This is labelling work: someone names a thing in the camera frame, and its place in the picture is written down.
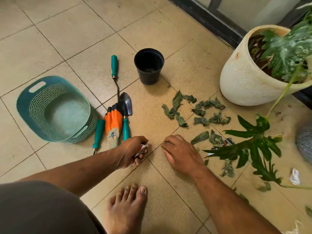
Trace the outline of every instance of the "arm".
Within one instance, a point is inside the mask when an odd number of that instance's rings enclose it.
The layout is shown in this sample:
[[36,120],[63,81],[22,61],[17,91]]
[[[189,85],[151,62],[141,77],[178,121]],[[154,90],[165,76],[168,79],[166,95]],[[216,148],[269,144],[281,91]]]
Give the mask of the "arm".
[[140,144],[147,142],[148,140],[144,136],[132,137],[117,148],[36,173],[19,180],[19,182],[47,181],[81,197],[115,170],[133,164],[139,165],[142,162],[143,154],[135,159],[133,156],[139,151]]
[[252,206],[220,181],[204,165],[194,146],[180,135],[168,136],[161,146],[171,167],[193,179],[219,234],[280,233]]

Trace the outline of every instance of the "person's left hand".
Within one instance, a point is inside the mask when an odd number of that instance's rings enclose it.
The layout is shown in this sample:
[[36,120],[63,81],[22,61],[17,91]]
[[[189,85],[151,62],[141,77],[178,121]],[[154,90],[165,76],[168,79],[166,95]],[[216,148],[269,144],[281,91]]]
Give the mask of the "person's left hand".
[[[124,141],[118,148],[121,153],[121,160],[119,168],[126,168],[129,165],[140,165],[144,154],[148,152],[148,142],[149,140],[144,136],[135,136]],[[145,144],[146,148],[144,153],[141,153],[138,157],[134,158],[138,151],[140,150],[140,145]]]

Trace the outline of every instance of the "teal plastic basket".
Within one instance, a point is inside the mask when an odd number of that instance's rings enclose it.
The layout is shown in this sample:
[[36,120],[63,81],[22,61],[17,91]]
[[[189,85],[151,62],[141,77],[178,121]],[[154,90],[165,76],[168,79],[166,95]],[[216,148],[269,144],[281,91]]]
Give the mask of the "teal plastic basket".
[[59,76],[43,77],[25,88],[16,107],[30,129],[49,142],[83,141],[98,121],[84,95]]

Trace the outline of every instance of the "forearm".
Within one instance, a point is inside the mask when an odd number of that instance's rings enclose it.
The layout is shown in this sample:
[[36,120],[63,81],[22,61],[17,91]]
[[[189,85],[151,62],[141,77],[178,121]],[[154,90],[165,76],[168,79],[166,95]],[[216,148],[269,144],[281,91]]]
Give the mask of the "forearm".
[[81,197],[120,167],[120,151],[114,148],[93,156],[36,173],[20,181],[47,181]]
[[199,168],[192,178],[219,234],[280,233],[206,167]]

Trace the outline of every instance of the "bare foot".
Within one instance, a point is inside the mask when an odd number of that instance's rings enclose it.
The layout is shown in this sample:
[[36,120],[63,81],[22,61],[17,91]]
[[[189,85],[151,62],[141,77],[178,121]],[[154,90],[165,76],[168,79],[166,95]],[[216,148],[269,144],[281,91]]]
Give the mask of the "bare foot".
[[147,201],[144,186],[127,186],[111,197],[107,204],[104,228],[107,234],[139,234]]

